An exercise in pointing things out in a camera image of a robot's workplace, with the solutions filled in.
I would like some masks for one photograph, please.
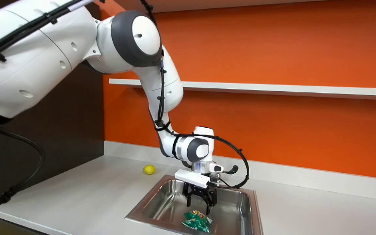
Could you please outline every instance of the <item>green chip bag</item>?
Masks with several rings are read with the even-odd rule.
[[[184,216],[187,220],[182,221],[182,224],[186,227],[211,233],[212,219],[206,217],[203,213],[193,210],[185,213]]]

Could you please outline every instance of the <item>orange wall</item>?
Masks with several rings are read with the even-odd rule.
[[[183,81],[376,87],[374,0],[156,17]],[[110,77],[135,75],[104,78],[106,140],[158,147],[143,91]],[[213,128],[250,160],[376,177],[376,101],[185,92],[170,117],[181,133]],[[236,157],[219,143],[214,153]]]

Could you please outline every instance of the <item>sink basin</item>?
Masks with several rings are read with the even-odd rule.
[[[165,175],[126,216],[126,219],[180,234],[209,233],[185,227],[184,213],[206,211],[203,199],[192,196],[191,206],[182,195],[184,182]],[[211,233],[218,235],[262,235],[255,191],[249,189],[217,189],[218,203],[208,215],[213,220]]]

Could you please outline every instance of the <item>chip bag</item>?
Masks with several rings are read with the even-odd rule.
[[[186,227],[211,233],[212,219],[206,217],[203,213],[193,210],[185,213],[184,216],[187,220],[182,221],[182,224]]]

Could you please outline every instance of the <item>dark brown wall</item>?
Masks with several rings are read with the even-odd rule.
[[[1,6],[9,4],[0,0]],[[99,18],[96,4],[88,6]],[[27,186],[103,155],[102,77],[79,65],[35,107],[5,127],[40,143],[47,159]],[[33,172],[38,162],[34,149],[0,135],[0,194]]]

